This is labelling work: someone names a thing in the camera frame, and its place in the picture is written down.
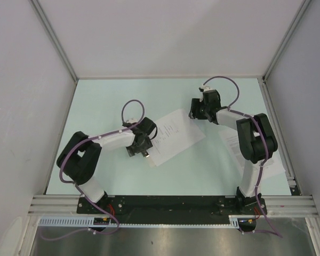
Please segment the sparse text paper sheet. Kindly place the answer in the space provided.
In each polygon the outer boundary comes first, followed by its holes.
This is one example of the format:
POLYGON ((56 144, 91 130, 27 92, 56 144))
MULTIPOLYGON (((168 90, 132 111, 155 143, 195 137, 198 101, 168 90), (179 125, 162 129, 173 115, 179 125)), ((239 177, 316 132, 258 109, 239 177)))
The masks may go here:
POLYGON ((160 166, 205 138, 205 134, 183 109, 169 113, 155 124, 157 135, 148 150, 154 166, 160 166))

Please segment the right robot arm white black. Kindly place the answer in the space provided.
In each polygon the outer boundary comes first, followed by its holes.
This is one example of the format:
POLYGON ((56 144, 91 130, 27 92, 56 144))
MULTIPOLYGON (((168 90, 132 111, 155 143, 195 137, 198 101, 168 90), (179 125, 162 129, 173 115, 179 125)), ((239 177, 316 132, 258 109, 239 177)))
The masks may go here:
POLYGON ((260 199, 260 183, 264 164, 278 150, 278 143, 266 114, 244 114, 221 105, 217 90, 206 86, 199 88, 201 98, 191 100, 189 117, 223 125, 237 132, 239 149, 245 159, 240 186, 236 190, 235 207, 248 214, 260 199))

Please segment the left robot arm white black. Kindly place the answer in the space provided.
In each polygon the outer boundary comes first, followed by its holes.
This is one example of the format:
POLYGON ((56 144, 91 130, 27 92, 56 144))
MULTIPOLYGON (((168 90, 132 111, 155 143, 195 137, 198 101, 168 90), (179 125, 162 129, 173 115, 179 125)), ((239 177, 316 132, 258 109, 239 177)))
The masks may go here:
POLYGON ((147 150, 153 146, 152 139, 156 138, 157 132, 156 123, 148 117, 140 122, 128 120, 123 122, 121 130, 94 138, 78 131, 70 138, 56 161, 60 168, 60 179, 63 174, 70 177, 69 182, 87 198, 89 208, 95 213, 101 213, 108 204, 107 193, 94 178, 101 152, 104 149, 112 151, 125 148, 130 157, 136 154, 148 157, 147 150))

